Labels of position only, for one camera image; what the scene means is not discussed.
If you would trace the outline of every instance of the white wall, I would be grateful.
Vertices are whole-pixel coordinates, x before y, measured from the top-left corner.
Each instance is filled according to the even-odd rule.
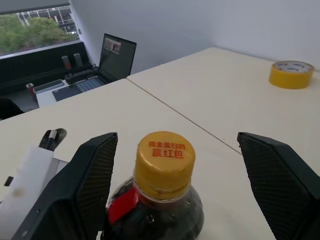
[[[0,14],[68,4],[68,0],[0,0]]]
[[[320,69],[319,0],[71,0],[91,60],[103,34],[137,42],[132,72],[218,46]]]

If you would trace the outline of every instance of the yellow tape roll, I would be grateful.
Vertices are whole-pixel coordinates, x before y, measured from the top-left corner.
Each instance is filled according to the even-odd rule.
[[[269,82],[283,89],[303,89],[309,85],[314,66],[301,61],[279,61],[272,65]]]

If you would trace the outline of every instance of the desk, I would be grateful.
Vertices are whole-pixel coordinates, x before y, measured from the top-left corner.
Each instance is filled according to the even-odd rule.
[[[111,193],[132,175],[137,145],[146,134],[181,134],[196,152],[192,184],[205,214],[198,239],[275,239],[254,199],[242,156],[126,79],[1,121],[0,183],[16,175],[28,146],[38,145],[47,129],[56,128],[67,130],[55,151],[65,161],[90,138],[118,132]],[[5,193],[1,184],[0,197]]]
[[[238,132],[289,144],[320,175],[320,73],[305,89],[269,83],[273,62],[209,48],[127,78],[240,152]]]
[[[69,86],[66,80],[62,80],[62,82],[64,83],[63,86],[59,86],[59,87],[50,89],[48,91],[44,91],[36,94],[36,99],[38,101],[39,108],[43,108],[45,106],[55,104],[57,102],[52,92]]]

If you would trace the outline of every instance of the laptop keyboard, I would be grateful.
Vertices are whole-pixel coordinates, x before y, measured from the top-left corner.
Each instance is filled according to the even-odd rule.
[[[99,78],[94,77],[91,79],[88,79],[86,81],[82,81],[76,84],[76,86],[80,89],[81,92],[87,92],[92,89],[96,89],[98,87],[101,87],[105,85]]]

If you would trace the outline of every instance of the bottle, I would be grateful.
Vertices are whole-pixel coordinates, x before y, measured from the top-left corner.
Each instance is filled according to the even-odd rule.
[[[196,154],[182,136],[153,132],[138,145],[133,176],[111,197],[108,240],[194,240],[204,213],[191,186]]]

